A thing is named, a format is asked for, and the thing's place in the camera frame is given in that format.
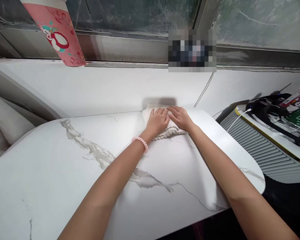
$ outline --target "wrist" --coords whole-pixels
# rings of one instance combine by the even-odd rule
[[[154,139],[154,137],[156,136],[157,134],[151,130],[151,129],[148,129],[146,128],[145,130],[143,130],[143,132],[140,134],[140,137],[145,140],[147,143],[151,142],[152,139]]]
[[[196,131],[198,126],[192,123],[186,130],[191,135],[194,131]]]

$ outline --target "gray heater grille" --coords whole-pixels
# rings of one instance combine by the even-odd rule
[[[220,125],[227,131],[237,117],[233,111]],[[256,160],[264,174],[282,183],[300,182],[300,163],[241,118],[231,127],[229,134]]]

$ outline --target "dirty window glass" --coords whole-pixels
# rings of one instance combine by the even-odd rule
[[[217,44],[300,50],[300,0],[222,1]]]
[[[0,23],[36,25],[19,0],[0,0]]]
[[[167,37],[169,29],[191,29],[201,0],[67,0],[76,30]],[[34,25],[19,0],[0,1],[0,18]]]

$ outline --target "towel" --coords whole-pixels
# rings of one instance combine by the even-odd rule
[[[147,126],[147,123],[148,123],[148,120],[149,120],[149,117],[150,117],[150,113],[151,113],[151,110],[153,108],[154,108],[154,110],[157,110],[158,108],[167,108],[167,107],[171,107],[171,106],[149,103],[149,105],[147,106],[147,108],[142,111],[142,116],[143,116],[143,120],[144,120],[145,126]],[[180,134],[188,134],[188,132],[186,130],[183,130],[183,129],[179,128],[174,123],[174,121],[172,121],[172,119],[170,119],[167,128],[162,133],[159,133],[153,139],[153,141],[167,138],[167,137],[169,137],[172,134],[174,134],[174,135],[180,135]]]

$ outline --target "pink beaded bracelet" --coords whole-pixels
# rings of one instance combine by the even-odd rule
[[[140,142],[143,143],[144,147],[146,148],[146,150],[144,150],[144,153],[146,154],[146,153],[148,152],[148,150],[149,150],[149,147],[148,147],[146,141],[143,140],[141,137],[133,137],[133,138],[131,139],[131,142],[133,142],[135,139],[137,139],[137,140],[139,140]]]

